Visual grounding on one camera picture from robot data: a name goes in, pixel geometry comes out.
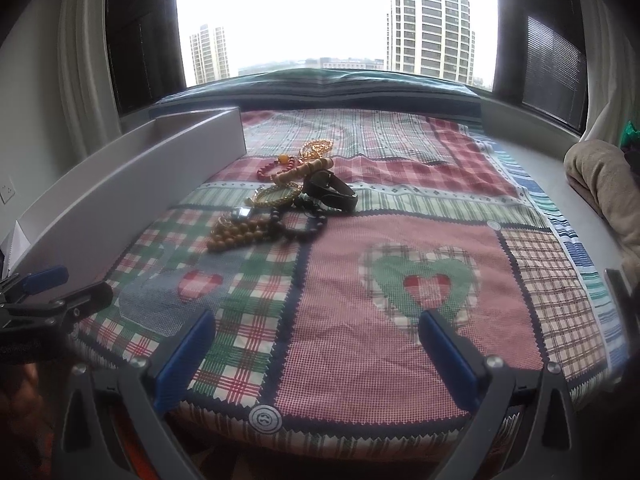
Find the red beaded bracelet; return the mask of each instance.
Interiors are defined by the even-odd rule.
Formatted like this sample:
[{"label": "red beaded bracelet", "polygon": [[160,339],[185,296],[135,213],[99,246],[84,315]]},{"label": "red beaded bracelet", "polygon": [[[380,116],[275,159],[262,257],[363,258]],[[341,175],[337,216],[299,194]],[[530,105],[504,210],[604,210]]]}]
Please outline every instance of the red beaded bracelet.
[{"label": "red beaded bracelet", "polygon": [[[281,166],[286,165],[286,167],[284,170],[277,171],[276,173],[266,174],[267,171],[270,171],[279,165]],[[293,168],[295,167],[296,167],[296,158],[294,156],[279,155],[277,160],[274,160],[273,162],[270,162],[266,166],[261,167],[256,172],[256,175],[258,176],[258,180],[261,180],[262,182],[266,182],[266,181],[272,180],[275,175],[283,173],[284,171],[293,170]]]}]

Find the metal bolt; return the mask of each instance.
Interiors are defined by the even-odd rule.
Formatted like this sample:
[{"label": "metal bolt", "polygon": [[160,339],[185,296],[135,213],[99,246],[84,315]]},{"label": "metal bolt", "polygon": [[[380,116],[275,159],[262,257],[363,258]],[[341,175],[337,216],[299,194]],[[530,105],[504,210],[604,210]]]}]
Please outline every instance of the metal bolt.
[{"label": "metal bolt", "polygon": [[490,355],[485,362],[489,368],[502,368],[504,366],[504,359],[497,355]]},{"label": "metal bolt", "polygon": [[137,357],[137,356],[133,357],[131,361],[129,361],[129,364],[134,368],[144,368],[147,363],[148,363],[147,359],[145,359],[144,357]]},{"label": "metal bolt", "polygon": [[548,362],[548,364],[546,365],[546,369],[553,374],[559,374],[560,372],[562,372],[562,367],[558,363],[555,363],[553,361]]},{"label": "metal bolt", "polygon": [[78,363],[77,365],[74,365],[73,368],[71,368],[71,373],[73,375],[82,375],[86,372],[86,364],[84,363]]}]

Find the blue gripper pad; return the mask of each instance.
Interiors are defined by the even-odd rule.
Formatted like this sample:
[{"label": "blue gripper pad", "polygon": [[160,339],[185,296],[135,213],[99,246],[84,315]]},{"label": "blue gripper pad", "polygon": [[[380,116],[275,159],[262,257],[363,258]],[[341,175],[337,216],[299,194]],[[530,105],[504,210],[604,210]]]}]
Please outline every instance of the blue gripper pad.
[{"label": "blue gripper pad", "polygon": [[[181,332],[182,330],[174,337],[182,336]],[[176,408],[184,398],[187,387],[211,348],[215,335],[216,320],[210,310],[204,309],[157,375],[154,384],[154,409],[158,415]]]},{"label": "blue gripper pad", "polygon": [[427,310],[420,314],[418,337],[456,406],[460,410],[475,413],[482,401],[479,380]]},{"label": "blue gripper pad", "polygon": [[69,279],[69,272],[65,266],[57,265],[49,269],[28,274],[22,279],[20,286],[25,294],[33,296],[55,286],[64,285]]}]

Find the sky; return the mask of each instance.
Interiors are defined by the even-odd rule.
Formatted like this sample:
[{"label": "sky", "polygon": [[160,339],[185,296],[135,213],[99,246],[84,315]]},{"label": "sky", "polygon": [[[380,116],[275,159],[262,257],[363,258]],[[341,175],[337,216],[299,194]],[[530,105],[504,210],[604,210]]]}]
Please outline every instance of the sky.
[{"label": "sky", "polygon": [[[182,62],[195,84],[189,36],[200,25],[223,26],[231,75],[259,63],[318,57],[386,57],[390,0],[177,0]],[[497,44],[497,0],[470,0],[476,32],[474,76],[491,84]]]}]

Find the person's hand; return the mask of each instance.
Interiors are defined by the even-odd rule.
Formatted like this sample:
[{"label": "person's hand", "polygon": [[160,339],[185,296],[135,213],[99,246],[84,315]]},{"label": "person's hand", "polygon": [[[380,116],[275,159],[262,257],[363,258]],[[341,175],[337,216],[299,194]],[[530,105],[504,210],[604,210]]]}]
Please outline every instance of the person's hand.
[{"label": "person's hand", "polygon": [[0,423],[15,436],[36,437],[43,400],[35,364],[0,366]]}]

